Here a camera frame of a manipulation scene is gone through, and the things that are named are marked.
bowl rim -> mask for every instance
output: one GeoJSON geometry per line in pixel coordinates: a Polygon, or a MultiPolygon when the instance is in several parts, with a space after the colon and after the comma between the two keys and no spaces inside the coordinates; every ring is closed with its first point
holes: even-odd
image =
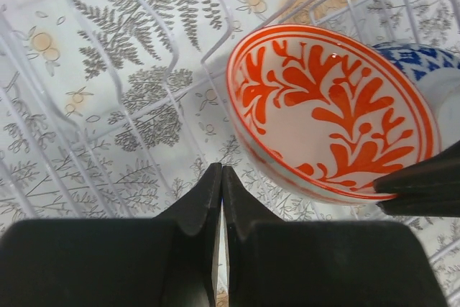
{"type": "MultiPolygon", "coordinates": [[[[264,158],[260,157],[259,154],[257,154],[257,152],[251,147],[251,145],[246,140],[244,140],[244,138],[242,139],[242,142],[244,143],[244,145],[246,145],[246,149],[251,152],[251,155],[255,156],[258,160],[264,160],[264,158]]],[[[265,163],[261,162],[261,164],[263,164],[266,167],[266,169],[269,170],[273,175],[276,175],[278,178],[283,179],[286,183],[289,183],[290,185],[294,185],[296,188],[298,188],[301,191],[307,190],[306,192],[300,192],[302,196],[310,197],[320,203],[329,203],[329,204],[342,205],[342,206],[343,205],[353,206],[353,205],[362,205],[364,203],[370,203],[369,201],[373,201],[371,198],[368,198],[371,195],[366,195],[366,197],[363,197],[363,198],[358,198],[356,196],[348,197],[348,198],[355,198],[356,201],[354,202],[346,201],[343,199],[334,199],[334,197],[331,197],[331,196],[323,196],[321,194],[318,194],[318,192],[312,191],[311,189],[298,185],[294,180],[290,179],[289,177],[283,175],[280,172],[277,172],[276,169],[272,167],[270,164],[268,164],[267,162],[265,163]]],[[[395,195],[389,194],[389,193],[381,193],[380,197],[381,198],[378,201],[388,201],[388,200],[394,199],[395,195]]]]}
{"type": "Polygon", "coordinates": [[[368,199],[368,200],[373,200],[373,201],[386,201],[390,199],[394,199],[397,197],[397,193],[369,193],[369,194],[363,194],[363,193],[357,193],[357,192],[351,192],[351,191],[343,191],[338,188],[334,188],[331,186],[327,186],[323,184],[321,181],[318,181],[316,179],[310,178],[308,175],[303,173],[301,170],[295,169],[294,167],[291,167],[288,165],[284,160],[281,160],[277,155],[275,155],[272,150],[269,150],[266,145],[264,145],[260,139],[254,135],[254,132],[252,129],[249,128],[249,126],[246,124],[246,122],[243,120],[241,114],[238,112],[237,107],[235,105],[235,100],[233,93],[230,90],[230,82],[231,82],[231,75],[232,71],[230,70],[231,65],[235,62],[235,55],[239,53],[241,50],[241,46],[244,42],[248,41],[251,37],[261,34],[267,30],[271,29],[283,29],[283,31],[288,32],[291,29],[294,29],[294,31],[304,31],[304,32],[316,32],[318,35],[324,35],[327,36],[329,39],[335,39],[337,42],[343,42],[343,43],[352,43],[355,45],[358,45],[358,48],[361,50],[361,52],[368,56],[370,59],[372,59],[376,64],[381,65],[384,70],[390,72],[394,75],[399,75],[404,81],[407,81],[407,85],[409,86],[410,89],[414,92],[414,94],[418,97],[419,102],[421,103],[423,109],[425,110],[425,116],[422,114],[421,119],[428,120],[428,123],[430,125],[431,133],[433,135],[433,147],[432,151],[434,152],[433,155],[438,153],[440,151],[441,147],[441,136],[439,134],[439,128],[436,122],[436,119],[434,118],[433,113],[431,112],[427,101],[421,94],[421,92],[414,86],[407,78],[407,76],[397,69],[387,58],[383,57],[380,55],[375,49],[372,47],[367,47],[360,41],[357,41],[351,37],[347,37],[346,35],[340,34],[338,32],[335,32],[333,30],[325,29],[325,28],[320,28],[320,27],[314,27],[311,25],[305,25],[305,24],[274,24],[274,25],[269,25],[263,28],[260,28],[258,30],[255,30],[253,32],[250,32],[246,36],[244,36],[238,43],[235,45],[235,47],[232,49],[229,59],[226,64],[226,90],[230,98],[230,104],[231,107],[233,108],[233,111],[236,114],[236,117],[238,118],[239,123],[243,126],[244,130],[249,133],[250,137],[263,149],[265,153],[267,153],[277,164],[281,165],[284,169],[290,171],[292,174],[298,176],[301,178],[303,181],[306,183],[309,183],[311,185],[317,186],[319,188],[322,188],[324,190],[327,190],[332,193],[339,194],[341,196],[346,196],[346,197],[351,197],[351,198],[360,198],[360,199],[368,199]]]}

blue and white bowl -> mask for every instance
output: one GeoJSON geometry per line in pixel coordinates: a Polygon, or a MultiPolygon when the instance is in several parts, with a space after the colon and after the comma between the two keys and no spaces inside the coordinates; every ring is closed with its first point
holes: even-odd
{"type": "Polygon", "coordinates": [[[420,90],[438,120],[443,147],[460,140],[460,58],[447,50],[417,43],[374,46],[420,90]]]}

fern leaf print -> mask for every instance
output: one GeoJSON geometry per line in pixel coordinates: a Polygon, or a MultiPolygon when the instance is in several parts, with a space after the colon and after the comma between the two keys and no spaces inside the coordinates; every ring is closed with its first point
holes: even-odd
{"type": "MultiPolygon", "coordinates": [[[[137,71],[129,76],[132,87],[124,94],[123,103],[130,113],[139,111],[166,97],[167,93],[162,81],[165,70],[166,68],[154,67],[151,70],[137,71]]],[[[179,91],[192,83],[192,71],[174,70],[167,83],[172,92],[179,91]]],[[[111,113],[109,123],[115,124],[123,118],[121,112],[115,111],[111,113]]],[[[171,104],[156,108],[134,122],[147,147],[154,147],[160,143],[173,146],[179,141],[182,124],[171,104]]],[[[135,151],[140,146],[128,124],[125,124],[122,131],[115,136],[115,144],[129,152],[135,151]]]]}
{"type": "MultiPolygon", "coordinates": [[[[135,0],[104,0],[107,5],[87,4],[74,0],[80,12],[90,20],[94,33],[108,53],[115,68],[121,69],[125,63],[142,67],[145,63],[139,59],[143,50],[156,60],[161,60],[161,50],[170,50],[165,33],[156,21],[145,12],[135,0]]],[[[200,50],[198,37],[198,13],[203,12],[212,29],[222,27],[222,10],[218,0],[146,0],[153,5],[166,25],[173,29],[181,26],[195,49],[200,50]]],[[[85,40],[89,39],[85,32],[78,34],[85,40]]],[[[97,77],[107,67],[101,56],[91,45],[80,47],[84,56],[86,80],[97,77]]]]}

bowl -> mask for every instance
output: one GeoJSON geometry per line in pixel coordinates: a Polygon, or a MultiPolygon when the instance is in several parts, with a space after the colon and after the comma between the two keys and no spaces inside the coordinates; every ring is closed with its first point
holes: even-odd
{"type": "Polygon", "coordinates": [[[372,181],[440,150],[416,87],[372,48],[318,27],[246,36],[226,72],[231,121],[276,184],[326,203],[385,201],[372,181]]]}
{"type": "Polygon", "coordinates": [[[447,50],[417,43],[374,46],[423,94],[438,120],[442,148],[460,139],[460,59],[447,50]]]}

patterned tablecloth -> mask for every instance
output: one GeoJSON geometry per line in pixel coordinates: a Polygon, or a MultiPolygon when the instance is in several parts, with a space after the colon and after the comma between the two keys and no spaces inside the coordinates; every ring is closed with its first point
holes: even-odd
{"type": "MultiPolygon", "coordinates": [[[[158,214],[190,189],[209,162],[219,161],[234,166],[248,190],[275,209],[282,218],[295,221],[316,219],[308,199],[281,190],[254,171],[240,149],[210,83],[202,83],[177,98],[187,126],[170,101],[166,99],[157,104],[167,96],[162,78],[172,56],[165,34],[142,6],[135,0],[73,1],[91,23],[94,33],[119,72],[124,88],[124,105],[131,113],[144,110],[144,115],[135,122],[160,165],[170,190],[159,179],[152,162],[143,155],[129,125],[122,121],[114,83],[106,66],[65,1],[0,0],[0,7],[13,27],[14,36],[23,44],[29,61],[39,72],[52,101],[67,118],[77,123],[81,131],[90,137],[99,137],[92,142],[91,147],[101,164],[110,172],[118,192],[136,216],[158,214]],[[197,139],[198,147],[207,162],[199,155],[187,127],[197,139]],[[264,192],[261,179],[266,183],[271,198],[264,192]]],[[[236,42],[263,23],[286,1],[226,0],[233,11],[232,33],[208,59],[210,70],[222,70],[236,42]]],[[[296,0],[294,6],[302,1],[305,0],[296,0]]],[[[227,28],[222,6],[217,0],[147,2],[162,15],[179,42],[180,59],[167,80],[170,90],[176,92],[203,81],[207,76],[200,60],[227,28]]],[[[415,14],[415,30],[422,41],[460,53],[458,28],[449,0],[409,2],[415,14]]],[[[328,0],[317,7],[314,14],[319,19],[345,6],[346,0],[328,0]]],[[[385,0],[384,4],[378,0],[369,0],[356,8],[357,25],[365,43],[375,44],[388,40],[388,32],[380,21],[380,12],[384,6],[391,14],[391,25],[397,38],[413,40],[403,0],[385,0]]],[[[290,21],[309,23],[308,10],[299,12],[290,21]]],[[[327,22],[325,27],[357,38],[357,30],[352,23],[347,13],[327,22]]],[[[34,139],[51,159],[84,214],[91,217],[104,216],[96,197],[73,164],[55,128],[34,99],[23,77],[5,56],[4,50],[0,53],[2,87],[34,139]]],[[[215,82],[226,102],[224,79],[217,78],[215,82]]],[[[43,160],[29,146],[27,138],[3,103],[0,112],[0,127],[4,130],[1,158],[7,162],[12,175],[39,215],[73,216],[68,203],[45,169],[43,160]]],[[[76,130],[69,124],[59,120],[59,125],[68,138],[74,142],[78,140],[76,130]]],[[[118,214],[122,214],[119,201],[94,165],[88,149],[77,146],[76,152],[106,200],[118,214]]],[[[24,213],[5,189],[3,181],[0,186],[0,227],[4,231],[10,223],[23,219],[24,213]]],[[[323,220],[354,218],[349,208],[326,204],[317,206],[323,220]]],[[[361,218],[369,218],[376,208],[357,206],[354,210],[361,218]]],[[[428,255],[460,237],[458,219],[400,217],[397,220],[409,223],[423,242],[428,255]]],[[[459,251],[459,248],[454,249],[433,266],[447,294],[460,286],[459,251]]],[[[225,284],[226,274],[223,270],[222,289],[225,284]]],[[[225,294],[219,296],[222,299],[218,306],[225,306],[225,294]]]]}

